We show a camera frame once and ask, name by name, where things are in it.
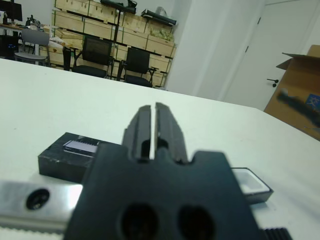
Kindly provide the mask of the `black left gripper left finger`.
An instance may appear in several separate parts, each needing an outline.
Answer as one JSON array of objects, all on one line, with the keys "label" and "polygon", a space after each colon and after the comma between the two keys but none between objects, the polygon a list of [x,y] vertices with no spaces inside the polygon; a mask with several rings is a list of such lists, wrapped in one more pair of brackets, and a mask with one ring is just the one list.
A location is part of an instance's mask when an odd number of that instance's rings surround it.
[{"label": "black left gripper left finger", "polygon": [[151,106],[138,109],[124,131],[123,146],[128,149],[128,157],[149,160],[151,148]]}]

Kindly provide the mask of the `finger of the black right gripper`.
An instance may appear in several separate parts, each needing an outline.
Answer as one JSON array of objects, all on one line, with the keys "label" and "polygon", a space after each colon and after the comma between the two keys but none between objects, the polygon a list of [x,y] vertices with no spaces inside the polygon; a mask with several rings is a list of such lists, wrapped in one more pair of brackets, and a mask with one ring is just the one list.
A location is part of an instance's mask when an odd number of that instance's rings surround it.
[{"label": "finger of the black right gripper", "polygon": [[290,107],[292,110],[306,118],[316,128],[320,127],[320,109],[314,108],[310,104],[304,103],[301,99],[295,96],[289,96],[284,91],[280,91],[276,95],[276,99]]}]

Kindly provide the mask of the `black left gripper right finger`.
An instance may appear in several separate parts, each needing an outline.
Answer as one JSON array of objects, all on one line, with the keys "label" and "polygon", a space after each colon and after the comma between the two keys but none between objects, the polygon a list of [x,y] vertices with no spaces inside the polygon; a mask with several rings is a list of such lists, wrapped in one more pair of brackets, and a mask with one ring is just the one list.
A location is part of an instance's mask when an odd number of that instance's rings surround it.
[{"label": "black left gripper right finger", "polygon": [[176,163],[188,163],[184,134],[170,108],[155,104],[155,153],[166,149]]}]

